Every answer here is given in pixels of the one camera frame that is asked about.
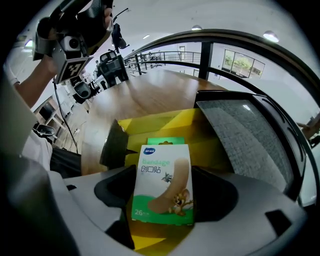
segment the ceiling light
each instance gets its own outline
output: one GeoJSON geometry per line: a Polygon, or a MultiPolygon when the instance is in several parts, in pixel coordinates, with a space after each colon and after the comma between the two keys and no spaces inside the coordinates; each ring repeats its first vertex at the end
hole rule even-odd
{"type": "Polygon", "coordinates": [[[199,25],[194,25],[191,30],[202,30],[202,27],[200,27],[199,25]]]}
{"type": "Polygon", "coordinates": [[[29,40],[26,44],[25,47],[32,47],[34,45],[34,43],[32,42],[32,40],[29,40]]]}
{"type": "Polygon", "coordinates": [[[271,30],[264,32],[263,37],[275,43],[279,42],[279,38],[271,30]]]}
{"type": "Polygon", "coordinates": [[[247,105],[243,105],[245,109],[250,110],[250,107],[248,107],[247,105]]]}

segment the yellow box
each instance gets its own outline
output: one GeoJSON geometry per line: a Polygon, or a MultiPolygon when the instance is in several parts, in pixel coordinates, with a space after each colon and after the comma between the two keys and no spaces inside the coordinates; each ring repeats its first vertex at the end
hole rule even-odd
{"type": "MultiPolygon", "coordinates": [[[[147,144],[148,138],[184,137],[189,146],[192,166],[223,172],[232,170],[220,140],[199,108],[152,114],[120,120],[118,123],[129,135],[127,149],[138,152],[125,157],[126,166],[138,166],[141,146],[147,144]]],[[[133,221],[131,208],[132,197],[126,214],[135,251],[142,255],[167,255],[193,228],[133,221]]]]}

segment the black cable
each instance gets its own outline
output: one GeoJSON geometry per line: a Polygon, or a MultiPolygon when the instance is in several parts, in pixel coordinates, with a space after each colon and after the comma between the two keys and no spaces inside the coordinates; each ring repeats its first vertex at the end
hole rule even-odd
{"type": "Polygon", "coordinates": [[[124,9],[122,12],[120,12],[120,13],[118,13],[114,18],[113,18],[113,21],[112,22],[115,22],[115,20],[118,18],[118,16],[120,15],[120,14],[122,14],[123,12],[125,12],[126,10],[128,10],[129,8],[126,8],[126,9],[124,9]]]}
{"type": "Polygon", "coordinates": [[[64,114],[62,113],[61,105],[60,105],[60,100],[59,100],[59,97],[58,97],[58,94],[57,94],[57,85],[56,85],[56,83],[55,83],[54,81],[55,81],[55,80],[53,80],[53,82],[52,82],[53,85],[54,85],[54,93],[55,93],[56,100],[58,101],[58,105],[59,105],[59,109],[60,109],[60,113],[61,113],[62,119],[63,119],[66,127],[68,127],[68,130],[69,130],[70,135],[71,135],[71,137],[72,137],[73,143],[74,143],[74,145],[75,145],[76,153],[79,154],[79,153],[78,153],[78,145],[77,145],[77,143],[76,143],[76,141],[75,141],[75,138],[74,138],[74,136],[73,136],[73,134],[72,134],[72,132],[71,132],[71,130],[70,130],[70,127],[69,127],[69,125],[68,125],[68,123],[67,123],[67,120],[65,119],[65,116],[64,116],[64,114]]]}

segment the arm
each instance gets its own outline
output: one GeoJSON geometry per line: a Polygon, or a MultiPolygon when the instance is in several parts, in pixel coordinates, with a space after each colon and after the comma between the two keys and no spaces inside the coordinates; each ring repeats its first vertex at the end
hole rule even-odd
{"type": "Polygon", "coordinates": [[[56,74],[54,61],[45,55],[31,75],[22,83],[15,83],[14,87],[29,108],[32,108],[56,74]]]}

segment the cartoon mouse illustration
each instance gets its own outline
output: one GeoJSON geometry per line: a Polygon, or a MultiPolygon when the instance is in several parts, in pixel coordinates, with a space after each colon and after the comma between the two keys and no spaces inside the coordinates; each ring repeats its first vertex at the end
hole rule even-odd
{"type": "Polygon", "coordinates": [[[169,213],[175,213],[179,216],[185,216],[186,213],[183,211],[183,208],[186,205],[192,204],[194,201],[190,200],[187,202],[190,198],[190,192],[188,189],[182,190],[180,193],[176,194],[173,197],[174,206],[169,208],[169,213]]]}
{"type": "Polygon", "coordinates": [[[161,180],[165,181],[166,183],[169,183],[172,180],[172,175],[166,172],[164,177],[161,180]]]}

